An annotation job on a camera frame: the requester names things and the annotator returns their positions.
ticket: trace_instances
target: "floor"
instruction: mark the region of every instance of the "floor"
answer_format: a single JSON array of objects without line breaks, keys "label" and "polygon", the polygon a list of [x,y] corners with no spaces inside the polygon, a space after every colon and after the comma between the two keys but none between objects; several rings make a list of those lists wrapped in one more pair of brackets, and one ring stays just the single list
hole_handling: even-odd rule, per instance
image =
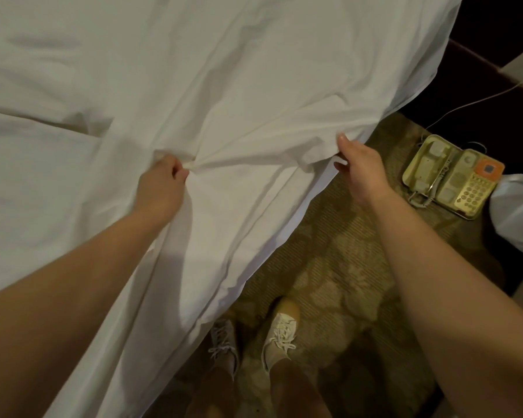
[{"label": "floor", "polygon": [[[368,145],[377,149],[397,192],[424,130],[401,114],[384,119]],[[501,267],[481,243],[481,219],[465,221],[433,204],[419,211],[442,238],[497,284]],[[435,387],[369,218],[352,205],[339,177],[311,203],[291,238],[248,281],[233,305],[243,346],[237,417],[272,417],[260,350],[272,302],[288,295],[302,308],[291,357],[337,417],[413,417]],[[208,364],[207,340],[148,417],[183,416]]]}]

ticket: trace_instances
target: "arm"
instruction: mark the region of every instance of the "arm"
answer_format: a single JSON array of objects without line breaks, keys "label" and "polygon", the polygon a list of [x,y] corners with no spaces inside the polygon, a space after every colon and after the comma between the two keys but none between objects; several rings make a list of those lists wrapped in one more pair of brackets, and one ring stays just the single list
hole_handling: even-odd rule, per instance
[{"label": "arm", "polygon": [[374,218],[417,338],[464,417],[523,417],[523,310],[388,186],[379,154],[344,136],[336,163]]},{"label": "arm", "polygon": [[0,417],[42,416],[147,248],[182,204],[188,171],[166,156],[132,212],[0,291]]}]

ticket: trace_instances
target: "hand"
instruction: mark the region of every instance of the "hand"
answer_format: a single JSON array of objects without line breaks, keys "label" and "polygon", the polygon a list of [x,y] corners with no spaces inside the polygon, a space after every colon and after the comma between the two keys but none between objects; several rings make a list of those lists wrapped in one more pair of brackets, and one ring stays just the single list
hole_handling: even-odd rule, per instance
[{"label": "hand", "polygon": [[376,150],[351,142],[344,134],[337,137],[337,146],[347,165],[334,166],[345,177],[352,197],[358,205],[372,209],[377,202],[394,193],[385,176],[384,164]]},{"label": "hand", "polygon": [[166,226],[182,206],[188,175],[178,158],[165,155],[139,178],[132,212],[143,214],[156,226]]}]

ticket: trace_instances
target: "telephone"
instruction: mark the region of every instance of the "telephone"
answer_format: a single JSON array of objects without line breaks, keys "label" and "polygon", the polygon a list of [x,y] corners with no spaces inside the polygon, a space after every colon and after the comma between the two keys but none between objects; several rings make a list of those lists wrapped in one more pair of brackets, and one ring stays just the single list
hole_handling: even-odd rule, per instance
[{"label": "telephone", "polygon": [[451,144],[438,135],[427,137],[403,173],[417,208],[438,203],[455,214],[474,219],[500,180],[504,165],[473,149]]}]

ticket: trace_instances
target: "foot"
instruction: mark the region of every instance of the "foot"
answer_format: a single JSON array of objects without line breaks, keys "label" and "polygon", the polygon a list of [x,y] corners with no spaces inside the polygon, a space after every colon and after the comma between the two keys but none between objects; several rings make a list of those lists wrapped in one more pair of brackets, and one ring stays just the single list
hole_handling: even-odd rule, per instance
[{"label": "foot", "polygon": [[281,359],[288,359],[289,349],[296,349],[292,343],[300,322],[300,307],[290,298],[283,298],[273,311],[273,321],[261,351],[261,363],[265,372]]},{"label": "foot", "polygon": [[211,327],[213,347],[209,349],[209,353],[214,361],[213,366],[224,369],[233,379],[239,366],[236,340],[233,319],[226,313]]}]

